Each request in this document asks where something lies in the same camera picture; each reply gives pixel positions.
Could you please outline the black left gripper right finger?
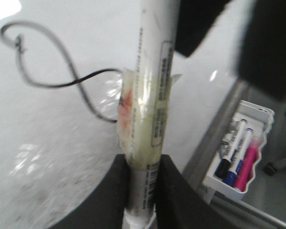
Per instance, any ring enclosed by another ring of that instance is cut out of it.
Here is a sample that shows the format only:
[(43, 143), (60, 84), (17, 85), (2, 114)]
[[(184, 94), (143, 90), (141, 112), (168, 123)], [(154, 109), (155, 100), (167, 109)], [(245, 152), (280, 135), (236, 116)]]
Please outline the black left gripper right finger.
[(159, 229), (219, 228), (216, 212), (193, 191), (168, 155), (161, 156), (155, 207)]

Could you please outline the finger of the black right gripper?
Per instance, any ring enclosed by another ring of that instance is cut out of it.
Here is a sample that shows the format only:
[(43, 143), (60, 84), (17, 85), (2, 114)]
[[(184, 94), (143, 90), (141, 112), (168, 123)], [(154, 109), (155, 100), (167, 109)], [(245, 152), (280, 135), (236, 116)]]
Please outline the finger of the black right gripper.
[(256, 1), (237, 70), (249, 84), (286, 99), (286, 0)]
[(182, 0), (175, 50), (190, 57), (230, 0)]

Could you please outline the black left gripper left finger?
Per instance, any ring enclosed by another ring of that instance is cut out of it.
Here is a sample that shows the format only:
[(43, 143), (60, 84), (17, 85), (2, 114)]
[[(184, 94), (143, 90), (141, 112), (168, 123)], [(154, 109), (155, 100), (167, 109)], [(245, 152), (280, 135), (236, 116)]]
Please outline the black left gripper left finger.
[(129, 169), (123, 154), (115, 156), (95, 190), (51, 229), (121, 229), (128, 194)]

